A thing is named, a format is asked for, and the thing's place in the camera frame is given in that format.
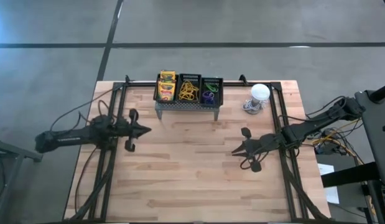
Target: table leg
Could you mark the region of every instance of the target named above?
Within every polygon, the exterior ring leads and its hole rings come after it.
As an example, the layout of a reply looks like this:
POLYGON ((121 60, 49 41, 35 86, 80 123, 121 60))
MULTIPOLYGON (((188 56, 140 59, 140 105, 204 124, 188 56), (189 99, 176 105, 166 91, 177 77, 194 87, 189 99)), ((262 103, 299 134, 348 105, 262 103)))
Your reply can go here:
POLYGON ((219 112, 220 112, 219 110, 216 110, 216 111, 215 111, 215 121, 218 120, 218 113, 219 113, 219 112))
POLYGON ((42 160, 43 154, 39 154, 27 149, 21 149, 16 146, 4 143, 0 141, 0 151, 6 152, 6 153, 11 153, 11 154, 18 154, 22 155, 24 157, 28 157, 33 159, 35 162, 40 162, 42 160))
POLYGON ((161 110, 155 110, 155 111, 156 111, 157 118, 162 119, 162 111, 161 110))

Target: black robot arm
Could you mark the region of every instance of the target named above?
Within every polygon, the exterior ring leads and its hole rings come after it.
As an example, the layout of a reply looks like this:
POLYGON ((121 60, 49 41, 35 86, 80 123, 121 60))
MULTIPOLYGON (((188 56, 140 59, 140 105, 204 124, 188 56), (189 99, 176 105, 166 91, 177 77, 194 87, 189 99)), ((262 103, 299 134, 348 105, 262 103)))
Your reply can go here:
POLYGON ((297 148, 308 135, 338 120, 352 121, 358 119, 363 112, 364 108, 354 98, 343 97, 325 112, 313 118, 303 120, 303 123, 285 126, 280 133, 265 134, 258 140, 251 139, 250 130, 243 128, 242 135, 246 137, 246 140, 232 153, 233 156, 245 157, 241 164, 242 169, 250 168, 253 172, 259 172, 261 170, 261 160, 256 158, 257 155, 277 149, 297 148))
POLYGON ((62 146, 74 146, 81 144, 94 144, 98 148, 106 147, 108 141, 113 137, 129 136, 125 148, 134 151, 132 139, 149 132, 151 129, 137 123, 138 112, 130 110, 131 122, 120 117, 113 124, 110 117, 100 115, 90 121, 90 124, 81 129, 68 131, 45 131, 36 136, 35 150, 40 153, 50 152, 62 146))

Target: concrete floor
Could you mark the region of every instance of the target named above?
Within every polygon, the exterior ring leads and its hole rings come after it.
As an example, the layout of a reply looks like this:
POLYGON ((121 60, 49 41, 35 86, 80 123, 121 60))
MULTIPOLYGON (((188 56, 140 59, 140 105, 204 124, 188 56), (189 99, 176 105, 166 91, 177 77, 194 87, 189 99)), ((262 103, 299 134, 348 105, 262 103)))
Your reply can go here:
MULTIPOLYGON (((0 43, 105 43, 117 0, 0 0, 0 43)), ((114 42, 385 42, 382 0, 125 0, 114 42)), ((0 139, 30 149, 56 117, 91 99, 104 49, 0 49, 0 139)), ((385 83, 385 48, 112 49, 104 80, 161 69, 227 80, 297 80, 306 111, 385 83)), ((88 108, 82 108, 86 115, 88 108)), ((74 113, 55 129, 74 124, 74 113)), ((349 136, 373 160, 364 130, 349 136)), ((26 161, 6 223, 62 218, 78 148, 26 161)), ((340 221, 356 217, 336 207, 340 221)))

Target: butcher block tabletop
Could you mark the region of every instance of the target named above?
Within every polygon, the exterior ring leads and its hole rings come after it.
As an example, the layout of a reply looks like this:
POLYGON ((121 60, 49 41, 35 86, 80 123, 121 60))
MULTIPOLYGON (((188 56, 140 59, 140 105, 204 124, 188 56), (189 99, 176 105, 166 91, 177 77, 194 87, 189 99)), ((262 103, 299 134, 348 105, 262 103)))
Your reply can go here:
MULTIPOLYGON (((282 84, 287 114, 305 118, 297 82, 282 84)), ((94 97, 112 89, 113 82, 98 82, 94 97)), ((118 144, 109 196, 107 222, 282 222, 290 215, 278 151, 262 162, 262 171, 239 168, 241 157, 231 156, 248 127, 258 139, 274 133, 271 107, 251 115, 242 110, 251 87, 224 87, 224 105, 218 121, 213 112, 163 111, 157 118, 153 87, 129 87, 124 117, 129 109, 139 113, 138 123, 151 132, 135 140, 136 151, 118 144)), ((101 97, 109 104, 111 94, 101 97)), ((279 102, 276 100, 278 114, 279 102)), ((102 106, 102 113, 107 110, 102 106)), ((88 119, 99 115, 98 101, 91 104, 88 119)), ((83 145, 64 218, 75 214, 75 189, 93 145, 83 145)), ((100 150, 96 150, 83 175, 77 196, 78 208, 91 193, 100 150)), ((320 173, 311 147, 302 146, 297 158, 303 188, 320 211, 330 217, 320 173)), ((100 215, 101 198, 96 216, 100 215)), ((294 192, 297 213, 300 208, 294 192)))

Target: yellow wire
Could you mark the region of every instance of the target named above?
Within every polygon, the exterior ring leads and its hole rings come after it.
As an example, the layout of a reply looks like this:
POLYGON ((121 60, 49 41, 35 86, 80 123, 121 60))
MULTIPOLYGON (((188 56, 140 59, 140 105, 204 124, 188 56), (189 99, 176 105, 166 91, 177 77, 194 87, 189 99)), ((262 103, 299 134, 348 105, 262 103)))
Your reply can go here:
MULTIPOLYGON (((347 146, 343 145, 340 141, 337 141, 336 139, 320 138, 320 139, 316 139, 316 140, 312 141, 312 145, 315 146, 316 144, 322 143, 322 142, 324 142, 324 141, 330 141, 330 142, 334 142, 334 143, 338 144, 338 145, 341 146, 341 147, 342 147, 342 148, 343 148, 343 149, 344 149, 350 156, 353 156, 353 157, 357 158, 358 163, 359 163, 360 165, 363 165, 363 164, 364 164, 364 162, 363 162, 358 156, 356 156, 356 154, 355 154, 352 150, 348 149, 347 146)), ((376 214, 376 211, 375 211, 375 209, 374 209, 374 207, 373 207, 373 204, 372 204, 372 197, 371 197, 371 196, 368 196, 368 197, 369 197, 369 206, 371 207, 372 214, 375 215, 375 214, 376 214)))
POLYGON ((330 134, 328 134, 326 137, 324 137, 323 140, 329 139, 332 135, 336 134, 338 130, 341 130, 342 128, 345 128, 345 127, 347 127, 347 126, 349 126, 349 125, 352 125, 352 124, 358 122, 359 120, 360 120, 360 119, 356 119, 356 120, 354 120, 354 121, 352 121, 352 122, 350 122, 350 123, 348 123, 348 124, 343 125, 343 126, 340 127, 340 128, 337 128, 336 130, 333 130, 330 134))

